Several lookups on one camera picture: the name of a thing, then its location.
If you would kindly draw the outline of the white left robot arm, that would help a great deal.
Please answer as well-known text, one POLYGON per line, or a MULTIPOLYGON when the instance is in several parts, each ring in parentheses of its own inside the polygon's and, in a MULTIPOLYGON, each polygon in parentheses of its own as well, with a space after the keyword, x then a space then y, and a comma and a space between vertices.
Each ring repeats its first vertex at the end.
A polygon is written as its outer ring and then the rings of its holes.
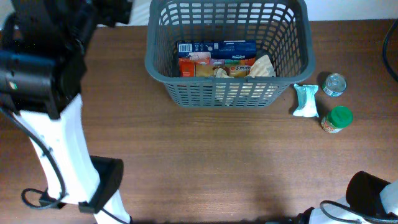
POLYGON ((31 140, 47 179, 37 210, 76 205, 98 223, 131 223, 119 193, 124 164, 92 156, 81 79, 98 25, 127 24, 133 3, 13 1, 1 29, 1 113, 31 140))

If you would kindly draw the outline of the blue cardboard food box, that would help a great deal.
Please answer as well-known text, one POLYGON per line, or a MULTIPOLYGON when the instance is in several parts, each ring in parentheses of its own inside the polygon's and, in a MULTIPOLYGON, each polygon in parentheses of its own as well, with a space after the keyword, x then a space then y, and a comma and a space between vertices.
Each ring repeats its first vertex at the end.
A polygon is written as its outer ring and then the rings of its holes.
POLYGON ((207 52, 215 59, 250 59, 257 55, 255 40, 224 40, 214 42, 186 42, 177 44, 180 58, 207 52))

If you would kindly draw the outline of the silver tin can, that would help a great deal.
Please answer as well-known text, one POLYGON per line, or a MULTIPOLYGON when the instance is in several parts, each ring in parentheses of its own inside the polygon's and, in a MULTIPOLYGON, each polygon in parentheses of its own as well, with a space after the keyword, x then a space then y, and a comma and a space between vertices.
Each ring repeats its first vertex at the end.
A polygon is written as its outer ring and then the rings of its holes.
POLYGON ((323 82, 322 89, 330 97, 338 97, 347 88, 346 79, 339 73, 332 73, 323 82))

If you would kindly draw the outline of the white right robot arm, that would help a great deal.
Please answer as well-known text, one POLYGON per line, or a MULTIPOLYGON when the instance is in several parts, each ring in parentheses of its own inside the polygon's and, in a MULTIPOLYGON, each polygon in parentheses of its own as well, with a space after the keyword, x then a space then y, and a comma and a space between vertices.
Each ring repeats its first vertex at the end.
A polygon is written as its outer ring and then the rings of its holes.
POLYGON ((388 182, 365 171, 350 180, 345 196, 324 200, 290 220, 301 224, 397 224, 397 181, 388 182))

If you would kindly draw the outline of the teal white snack packet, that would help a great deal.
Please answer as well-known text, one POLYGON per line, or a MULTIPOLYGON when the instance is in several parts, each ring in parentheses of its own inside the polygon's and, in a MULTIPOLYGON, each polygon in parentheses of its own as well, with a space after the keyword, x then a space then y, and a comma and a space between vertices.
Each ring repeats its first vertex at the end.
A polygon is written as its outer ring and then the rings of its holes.
POLYGON ((298 107, 294 110, 293 115, 298 117, 319 117, 315 94, 318 91, 318 85, 298 85, 294 84, 297 92, 298 107))

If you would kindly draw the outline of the grey plastic shopping basket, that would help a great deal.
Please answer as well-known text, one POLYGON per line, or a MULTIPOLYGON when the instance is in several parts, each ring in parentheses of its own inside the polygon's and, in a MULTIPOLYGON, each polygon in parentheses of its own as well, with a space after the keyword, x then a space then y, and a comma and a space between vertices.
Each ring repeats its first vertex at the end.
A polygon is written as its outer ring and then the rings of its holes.
POLYGON ((176 104, 186 108, 262 108, 315 69, 304 1, 152 1, 145 66, 176 104), (179 44, 194 48, 217 40, 252 40, 269 56, 274 77, 184 78, 179 44))

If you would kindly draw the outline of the green lid glass jar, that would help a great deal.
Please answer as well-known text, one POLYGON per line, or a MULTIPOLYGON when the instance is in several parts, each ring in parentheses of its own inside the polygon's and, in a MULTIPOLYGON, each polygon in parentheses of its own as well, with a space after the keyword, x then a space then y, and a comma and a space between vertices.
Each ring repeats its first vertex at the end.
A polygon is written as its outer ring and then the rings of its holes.
POLYGON ((321 126, 324 131, 335 134, 347 128, 352 122, 352 111, 345 106, 336 106, 322 119, 321 126))

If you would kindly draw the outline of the orange spaghetti packet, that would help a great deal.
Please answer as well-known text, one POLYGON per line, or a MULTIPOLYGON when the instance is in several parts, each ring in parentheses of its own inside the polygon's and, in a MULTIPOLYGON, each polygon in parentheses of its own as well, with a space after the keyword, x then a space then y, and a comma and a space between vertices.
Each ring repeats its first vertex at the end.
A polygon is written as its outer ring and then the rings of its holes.
POLYGON ((206 58, 197 61, 180 58, 178 64, 183 78, 244 78, 249 75, 255 61, 255 58, 244 60, 206 58))

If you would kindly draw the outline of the beige paper pouch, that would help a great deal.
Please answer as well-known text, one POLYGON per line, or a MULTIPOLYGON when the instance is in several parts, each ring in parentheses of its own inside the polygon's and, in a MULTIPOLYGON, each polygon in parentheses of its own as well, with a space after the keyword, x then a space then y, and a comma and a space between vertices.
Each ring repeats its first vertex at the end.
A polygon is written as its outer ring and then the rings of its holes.
MULTIPOLYGON (((223 66, 213 69, 215 78, 259 78, 276 77, 276 72, 268 55, 260 59, 250 58, 245 60, 225 59, 223 66)), ((249 95, 259 98, 266 88, 265 84, 254 87, 252 83, 222 83, 216 86, 215 97, 225 105, 232 105, 233 101, 239 97, 249 95)))

